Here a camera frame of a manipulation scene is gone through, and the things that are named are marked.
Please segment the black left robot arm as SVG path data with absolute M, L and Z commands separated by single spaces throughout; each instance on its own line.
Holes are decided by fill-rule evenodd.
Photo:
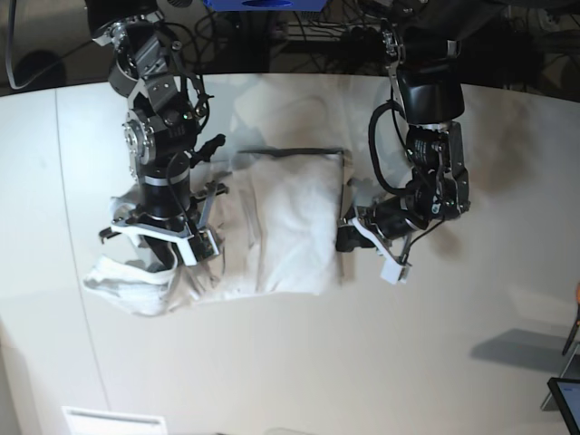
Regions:
M 431 227 L 469 210 L 469 172 L 458 122 L 465 102 L 452 64 L 460 43 L 434 29 L 434 5 L 394 1 L 381 19 L 391 90 L 389 99 L 372 112 L 367 142 L 373 174 L 384 194 L 368 206 L 350 206 L 338 227 L 340 253 L 401 239 L 402 252 L 408 254 Z M 377 130 L 385 114 L 392 122 L 407 124 L 406 131 L 396 132 L 411 166 L 411 178 L 402 187 L 393 186 L 382 172 Z

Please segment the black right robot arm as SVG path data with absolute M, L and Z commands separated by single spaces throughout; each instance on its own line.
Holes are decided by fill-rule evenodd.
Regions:
M 195 193 L 190 186 L 191 171 L 226 142 L 218 134 L 198 145 L 211 98 L 202 76 L 187 69 L 182 43 L 157 2 L 88 1 L 85 7 L 92 40 L 113 48 L 108 81 L 128 103 L 122 128 L 137 193 L 136 204 L 100 240 L 129 237 L 167 268 L 217 256 L 207 218 L 215 196 L 227 189 L 213 182 Z

